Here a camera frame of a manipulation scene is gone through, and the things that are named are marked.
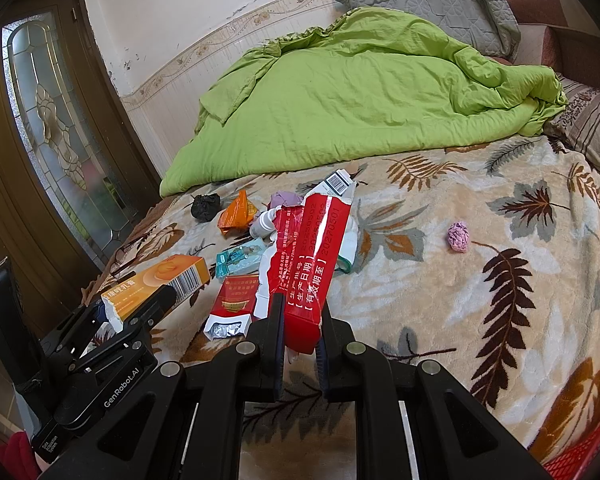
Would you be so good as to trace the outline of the white sock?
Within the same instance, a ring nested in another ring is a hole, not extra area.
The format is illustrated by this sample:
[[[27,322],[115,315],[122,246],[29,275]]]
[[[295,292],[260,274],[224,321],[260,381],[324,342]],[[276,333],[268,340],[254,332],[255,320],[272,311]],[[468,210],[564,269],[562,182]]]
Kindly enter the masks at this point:
[[[336,269],[343,273],[352,271],[355,256],[358,252],[358,222],[352,216],[348,217],[340,248],[338,250]]]

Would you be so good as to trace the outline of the orange white box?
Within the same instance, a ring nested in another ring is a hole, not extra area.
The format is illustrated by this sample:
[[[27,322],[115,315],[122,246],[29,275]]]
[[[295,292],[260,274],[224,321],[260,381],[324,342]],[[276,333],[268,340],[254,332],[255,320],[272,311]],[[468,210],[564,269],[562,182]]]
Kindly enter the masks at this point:
[[[202,286],[209,284],[211,275],[204,258],[173,255],[148,269],[126,278],[100,294],[108,323],[116,333],[123,323],[163,285],[175,290],[174,304],[178,306]]]

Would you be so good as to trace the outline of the striped brown pillow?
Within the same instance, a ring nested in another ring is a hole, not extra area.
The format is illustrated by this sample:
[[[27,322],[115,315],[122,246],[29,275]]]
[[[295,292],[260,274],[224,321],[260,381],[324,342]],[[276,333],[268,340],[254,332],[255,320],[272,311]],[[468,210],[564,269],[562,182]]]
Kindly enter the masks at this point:
[[[582,153],[600,173],[600,89],[562,74],[558,75],[558,79],[568,105],[545,123],[544,133],[561,140],[573,151]]]

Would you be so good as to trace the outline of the black bag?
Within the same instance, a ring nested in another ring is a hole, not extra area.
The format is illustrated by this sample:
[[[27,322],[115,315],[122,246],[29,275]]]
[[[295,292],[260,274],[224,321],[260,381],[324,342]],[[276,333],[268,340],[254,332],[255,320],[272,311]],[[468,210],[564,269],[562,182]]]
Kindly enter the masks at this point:
[[[197,195],[190,206],[190,214],[198,222],[210,222],[221,210],[222,200],[216,193]]]

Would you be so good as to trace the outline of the red cigarette pack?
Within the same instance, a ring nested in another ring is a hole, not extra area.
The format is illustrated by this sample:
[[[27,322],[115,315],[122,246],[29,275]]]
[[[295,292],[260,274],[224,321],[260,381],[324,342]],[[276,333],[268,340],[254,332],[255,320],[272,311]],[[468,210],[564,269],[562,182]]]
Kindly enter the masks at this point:
[[[204,326],[204,336],[209,340],[246,336],[258,288],[257,274],[228,276],[215,298]]]

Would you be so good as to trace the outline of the pink paper ball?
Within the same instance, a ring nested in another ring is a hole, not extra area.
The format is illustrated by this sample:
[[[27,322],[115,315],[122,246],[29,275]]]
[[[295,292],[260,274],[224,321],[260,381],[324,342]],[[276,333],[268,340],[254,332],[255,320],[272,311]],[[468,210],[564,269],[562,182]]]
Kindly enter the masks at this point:
[[[446,241],[453,252],[466,254],[470,245],[470,234],[467,224],[464,221],[454,222],[446,233]]]

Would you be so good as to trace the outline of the red plastic basket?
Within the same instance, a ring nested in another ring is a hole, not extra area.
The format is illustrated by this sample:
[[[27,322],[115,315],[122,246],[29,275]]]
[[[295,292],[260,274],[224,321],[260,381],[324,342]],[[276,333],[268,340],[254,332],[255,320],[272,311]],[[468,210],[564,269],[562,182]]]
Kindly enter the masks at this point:
[[[585,479],[600,470],[600,424],[581,442],[544,465],[550,478],[559,480]]]

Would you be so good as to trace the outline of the long red box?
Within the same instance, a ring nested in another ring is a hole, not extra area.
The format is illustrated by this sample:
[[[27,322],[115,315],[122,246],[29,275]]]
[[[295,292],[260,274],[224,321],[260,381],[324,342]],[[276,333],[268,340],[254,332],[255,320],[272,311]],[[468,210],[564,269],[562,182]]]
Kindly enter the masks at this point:
[[[310,354],[321,339],[322,311],[352,200],[322,193],[274,212],[276,240],[262,256],[253,315],[266,318],[284,296],[284,345]]]

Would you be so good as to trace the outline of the brown padded headboard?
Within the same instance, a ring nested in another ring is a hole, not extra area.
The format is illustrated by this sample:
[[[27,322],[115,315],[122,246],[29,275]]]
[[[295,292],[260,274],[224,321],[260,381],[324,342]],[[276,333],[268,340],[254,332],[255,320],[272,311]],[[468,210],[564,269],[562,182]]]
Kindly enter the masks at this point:
[[[507,0],[521,40],[516,65],[545,65],[600,88],[600,29],[579,0]]]

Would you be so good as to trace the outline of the orange snack wrapper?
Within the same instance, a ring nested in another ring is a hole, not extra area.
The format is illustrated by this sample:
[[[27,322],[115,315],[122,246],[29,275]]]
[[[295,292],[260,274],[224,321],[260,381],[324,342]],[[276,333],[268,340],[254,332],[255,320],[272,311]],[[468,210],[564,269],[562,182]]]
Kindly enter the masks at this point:
[[[250,202],[247,192],[240,190],[237,197],[222,211],[218,228],[223,236],[246,232],[258,208]]]

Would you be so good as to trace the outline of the green quilt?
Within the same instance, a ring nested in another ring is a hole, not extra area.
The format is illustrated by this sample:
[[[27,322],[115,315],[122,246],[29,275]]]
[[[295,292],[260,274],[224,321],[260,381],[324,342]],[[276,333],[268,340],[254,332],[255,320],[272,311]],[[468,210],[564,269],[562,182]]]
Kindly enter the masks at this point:
[[[504,65],[423,18],[358,8],[247,51],[204,93],[162,196],[250,174],[536,136],[554,70]]]

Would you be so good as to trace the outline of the teal foil packet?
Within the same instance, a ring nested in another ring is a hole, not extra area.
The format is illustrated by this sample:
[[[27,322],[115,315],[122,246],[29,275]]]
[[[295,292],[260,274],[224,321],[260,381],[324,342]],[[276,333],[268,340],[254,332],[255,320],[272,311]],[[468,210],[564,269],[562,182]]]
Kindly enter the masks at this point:
[[[256,273],[266,248],[268,245],[258,238],[219,252],[215,259],[215,277],[222,282],[229,276]]]

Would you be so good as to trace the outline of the glass panel door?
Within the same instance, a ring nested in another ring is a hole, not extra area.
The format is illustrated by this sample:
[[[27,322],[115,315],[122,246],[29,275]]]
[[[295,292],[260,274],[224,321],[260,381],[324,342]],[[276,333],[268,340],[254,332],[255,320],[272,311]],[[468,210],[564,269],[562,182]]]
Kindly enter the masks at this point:
[[[158,200],[85,0],[0,0],[0,261],[44,335]]]

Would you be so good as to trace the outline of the white plastic bottle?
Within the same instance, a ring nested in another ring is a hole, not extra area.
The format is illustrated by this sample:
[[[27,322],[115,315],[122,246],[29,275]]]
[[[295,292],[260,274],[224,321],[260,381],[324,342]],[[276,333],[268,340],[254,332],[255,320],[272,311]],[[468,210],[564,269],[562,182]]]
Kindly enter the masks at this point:
[[[253,220],[249,228],[249,234],[252,238],[267,238],[276,231],[275,218],[279,208],[268,209],[261,212]]]

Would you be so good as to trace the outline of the purple bag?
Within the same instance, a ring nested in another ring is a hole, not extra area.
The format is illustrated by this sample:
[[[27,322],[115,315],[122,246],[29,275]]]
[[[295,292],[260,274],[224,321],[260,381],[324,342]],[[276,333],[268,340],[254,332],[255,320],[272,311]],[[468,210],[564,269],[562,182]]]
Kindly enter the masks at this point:
[[[297,207],[303,202],[303,197],[294,192],[278,191],[271,195],[268,208]]]

